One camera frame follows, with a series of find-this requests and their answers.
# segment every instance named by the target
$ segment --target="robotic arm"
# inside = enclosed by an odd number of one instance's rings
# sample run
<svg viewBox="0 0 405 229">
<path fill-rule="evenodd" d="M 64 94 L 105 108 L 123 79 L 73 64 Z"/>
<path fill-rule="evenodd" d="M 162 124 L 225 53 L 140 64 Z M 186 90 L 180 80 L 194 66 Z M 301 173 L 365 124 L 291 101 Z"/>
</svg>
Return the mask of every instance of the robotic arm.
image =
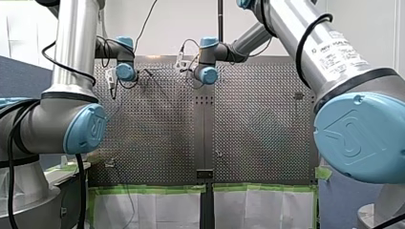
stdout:
<svg viewBox="0 0 405 229">
<path fill-rule="evenodd" d="M 214 84 L 218 79 L 217 61 L 243 63 L 249 54 L 271 39 L 261 23 L 256 23 L 231 45 L 220 43 L 215 37 L 204 37 L 200 43 L 199 65 L 194 77 L 203 84 Z"/>
<path fill-rule="evenodd" d="M 132 40 L 96 39 L 105 0 L 37 2 L 58 15 L 55 65 L 52 85 L 40 100 L 0 98 L 0 227 L 5 229 L 60 227 L 59 190 L 49 187 L 39 155 L 86 154 L 100 144 L 107 116 L 93 93 L 95 58 L 116 58 L 117 77 L 137 80 Z"/>
<path fill-rule="evenodd" d="M 231 46 L 203 38 L 194 76 L 217 79 L 215 62 L 243 62 L 272 36 L 295 60 L 316 95 L 314 138 L 324 159 L 347 177 L 369 183 L 405 182 L 405 81 L 375 68 L 334 30 L 330 14 L 310 0 L 239 0 L 261 22 Z"/>
</svg>

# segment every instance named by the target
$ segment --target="perforated metal panel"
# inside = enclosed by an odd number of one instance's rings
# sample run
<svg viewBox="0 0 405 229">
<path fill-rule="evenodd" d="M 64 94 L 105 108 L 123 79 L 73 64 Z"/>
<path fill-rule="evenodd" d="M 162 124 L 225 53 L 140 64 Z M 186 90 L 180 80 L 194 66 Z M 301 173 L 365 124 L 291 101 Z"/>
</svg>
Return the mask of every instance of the perforated metal panel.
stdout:
<svg viewBox="0 0 405 229">
<path fill-rule="evenodd" d="M 193 90 L 175 73 L 173 61 L 144 60 L 137 58 L 138 69 L 153 76 L 140 73 L 139 85 L 120 87 L 116 101 L 107 89 L 105 69 L 96 64 L 95 91 L 111 120 L 90 172 L 93 186 L 196 183 Z"/>
<path fill-rule="evenodd" d="M 289 58 L 223 67 L 215 87 L 214 182 L 310 184 L 313 97 Z"/>
<path fill-rule="evenodd" d="M 92 186 L 195 184 L 197 169 L 214 169 L 214 182 L 311 184 L 312 97 L 289 58 L 221 64 L 219 82 L 197 91 L 172 69 L 175 61 L 137 57 L 138 69 L 154 76 L 142 73 L 116 101 L 96 64 L 95 91 L 111 120 Z"/>
</svg>

